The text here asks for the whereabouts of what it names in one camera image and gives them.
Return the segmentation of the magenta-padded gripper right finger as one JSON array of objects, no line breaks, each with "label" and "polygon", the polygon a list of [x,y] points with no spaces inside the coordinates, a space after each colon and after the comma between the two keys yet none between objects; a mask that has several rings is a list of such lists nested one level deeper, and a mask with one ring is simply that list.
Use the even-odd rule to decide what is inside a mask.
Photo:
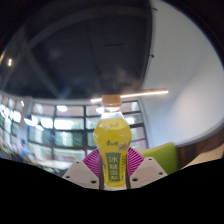
[{"label": "magenta-padded gripper right finger", "polygon": [[167,175],[153,157],[144,157],[133,148],[128,149],[126,171],[128,189],[146,186]]}]

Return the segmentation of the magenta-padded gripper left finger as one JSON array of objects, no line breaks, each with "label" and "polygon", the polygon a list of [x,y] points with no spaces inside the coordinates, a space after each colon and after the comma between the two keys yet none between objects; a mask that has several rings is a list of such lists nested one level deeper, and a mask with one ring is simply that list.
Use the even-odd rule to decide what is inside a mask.
[{"label": "magenta-padded gripper left finger", "polygon": [[82,161],[75,161],[65,172],[63,179],[84,188],[98,189],[101,174],[100,153],[95,149]]}]

